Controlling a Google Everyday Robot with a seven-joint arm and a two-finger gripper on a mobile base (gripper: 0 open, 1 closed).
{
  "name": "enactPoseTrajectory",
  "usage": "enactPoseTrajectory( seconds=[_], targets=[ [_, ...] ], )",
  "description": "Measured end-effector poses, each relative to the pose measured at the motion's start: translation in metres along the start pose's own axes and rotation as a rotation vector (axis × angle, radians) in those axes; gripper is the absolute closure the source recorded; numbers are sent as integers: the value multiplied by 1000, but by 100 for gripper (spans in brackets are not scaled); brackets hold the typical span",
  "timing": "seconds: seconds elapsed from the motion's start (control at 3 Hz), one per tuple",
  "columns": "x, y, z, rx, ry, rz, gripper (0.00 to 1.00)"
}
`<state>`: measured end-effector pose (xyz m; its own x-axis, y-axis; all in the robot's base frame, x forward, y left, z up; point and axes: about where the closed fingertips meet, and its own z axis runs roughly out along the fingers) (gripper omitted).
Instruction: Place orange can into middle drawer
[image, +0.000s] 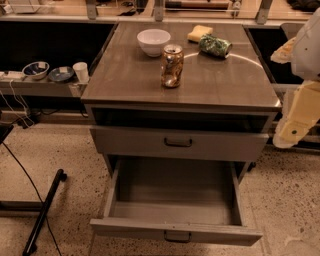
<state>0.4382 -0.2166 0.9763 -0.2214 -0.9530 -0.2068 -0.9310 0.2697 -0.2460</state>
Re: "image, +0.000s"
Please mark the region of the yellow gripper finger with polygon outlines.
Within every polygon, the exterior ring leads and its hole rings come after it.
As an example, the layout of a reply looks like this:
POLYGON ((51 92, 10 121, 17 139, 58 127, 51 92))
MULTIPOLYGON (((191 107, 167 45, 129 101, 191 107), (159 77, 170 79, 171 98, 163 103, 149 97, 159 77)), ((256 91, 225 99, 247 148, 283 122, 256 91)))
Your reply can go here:
POLYGON ((278 122, 273 144, 290 148, 303 139, 320 120, 320 82, 304 81, 284 95, 282 118, 278 122))
POLYGON ((290 40, 288 40, 285 44, 283 44, 281 47, 279 47, 276 51, 273 52, 270 59, 273 62, 285 64, 291 61, 291 53, 292 48, 295 43, 296 38, 293 37, 290 40))

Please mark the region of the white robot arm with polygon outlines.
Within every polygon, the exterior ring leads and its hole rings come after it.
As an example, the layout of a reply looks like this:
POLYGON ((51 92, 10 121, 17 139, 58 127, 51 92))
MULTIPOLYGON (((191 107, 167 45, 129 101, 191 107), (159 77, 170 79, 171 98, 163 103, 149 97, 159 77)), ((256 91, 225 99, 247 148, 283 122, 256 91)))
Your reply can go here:
POLYGON ((320 120, 320 8, 270 59, 280 64, 290 62, 292 73, 303 79, 297 89, 285 93, 282 118, 273 137, 276 147, 290 148, 320 120))

